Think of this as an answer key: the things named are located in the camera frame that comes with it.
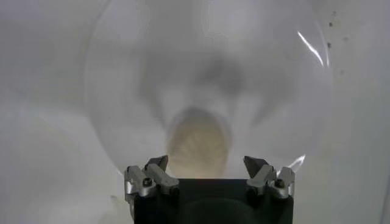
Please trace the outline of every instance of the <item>bolt head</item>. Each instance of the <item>bolt head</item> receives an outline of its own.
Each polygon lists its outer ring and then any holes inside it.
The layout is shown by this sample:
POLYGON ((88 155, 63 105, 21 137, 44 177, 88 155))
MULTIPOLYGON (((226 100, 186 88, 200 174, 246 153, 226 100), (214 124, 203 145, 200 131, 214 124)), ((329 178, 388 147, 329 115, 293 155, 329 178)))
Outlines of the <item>bolt head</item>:
POLYGON ((150 187, 153 184, 153 180, 150 177, 144 178, 142 181, 142 186, 150 187))
POLYGON ((277 188, 285 188, 286 184, 282 179, 275 180, 275 187, 277 188))

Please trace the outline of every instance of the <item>screw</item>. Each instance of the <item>screw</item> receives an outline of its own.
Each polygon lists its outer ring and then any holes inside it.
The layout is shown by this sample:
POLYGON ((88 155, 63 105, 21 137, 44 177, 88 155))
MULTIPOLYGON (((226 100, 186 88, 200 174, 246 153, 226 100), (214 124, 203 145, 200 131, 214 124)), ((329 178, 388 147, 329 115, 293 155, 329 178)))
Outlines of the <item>screw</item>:
POLYGON ((275 180, 275 187, 277 188, 285 188, 285 182, 282 179, 275 180))
POLYGON ((142 181, 142 186, 150 187, 153 184, 153 180, 150 177, 144 178, 142 181))

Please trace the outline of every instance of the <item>white surface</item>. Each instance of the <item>white surface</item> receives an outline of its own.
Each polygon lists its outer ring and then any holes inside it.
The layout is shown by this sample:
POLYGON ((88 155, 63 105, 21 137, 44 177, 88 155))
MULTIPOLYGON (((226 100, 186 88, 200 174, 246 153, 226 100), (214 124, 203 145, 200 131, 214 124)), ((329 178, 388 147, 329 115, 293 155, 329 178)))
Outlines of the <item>white surface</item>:
MULTIPOLYGON (((311 3, 332 43, 333 107, 322 150, 297 176, 296 223, 379 223, 390 170, 390 2, 311 3)), ((83 51, 104 5, 0 2, 1 223, 118 220, 110 195, 121 195, 121 177, 80 110, 83 51)))

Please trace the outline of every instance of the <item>metal bracket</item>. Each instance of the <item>metal bracket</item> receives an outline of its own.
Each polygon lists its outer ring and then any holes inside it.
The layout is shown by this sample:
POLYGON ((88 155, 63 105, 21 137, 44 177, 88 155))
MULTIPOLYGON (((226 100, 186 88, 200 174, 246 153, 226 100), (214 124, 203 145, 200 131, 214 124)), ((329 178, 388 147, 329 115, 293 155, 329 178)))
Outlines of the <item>metal bracket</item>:
POLYGON ((145 173, 160 186, 162 194, 177 195, 179 193, 179 180, 170 177, 157 164, 148 164, 145 173))
POLYGON ((276 171, 274 167, 264 164, 260 171, 252 178, 247 180, 248 191, 252 192, 255 196, 264 195, 265 189, 268 186, 268 182, 276 178, 276 171))
POLYGON ((138 166, 129 166, 124 172, 124 190, 125 199, 135 194, 140 197, 151 197, 155 195, 156 184, 138 166))
POLYGON ((283 167, 276 180, 270 183, 272 196, 286 199, 294 196, 295 173, 291 168, 283 167))

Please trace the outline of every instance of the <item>beige object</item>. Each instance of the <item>beige object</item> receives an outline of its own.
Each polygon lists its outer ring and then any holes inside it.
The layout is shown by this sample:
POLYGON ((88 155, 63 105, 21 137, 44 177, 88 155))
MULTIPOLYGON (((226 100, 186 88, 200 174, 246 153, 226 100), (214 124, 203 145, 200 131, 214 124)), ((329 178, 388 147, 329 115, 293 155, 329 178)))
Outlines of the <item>beige object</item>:
POLYGON ((180 121, 168 142, 169 168, 180 178, 219 178, 229 141, 211 116, 189 116, 180 121))

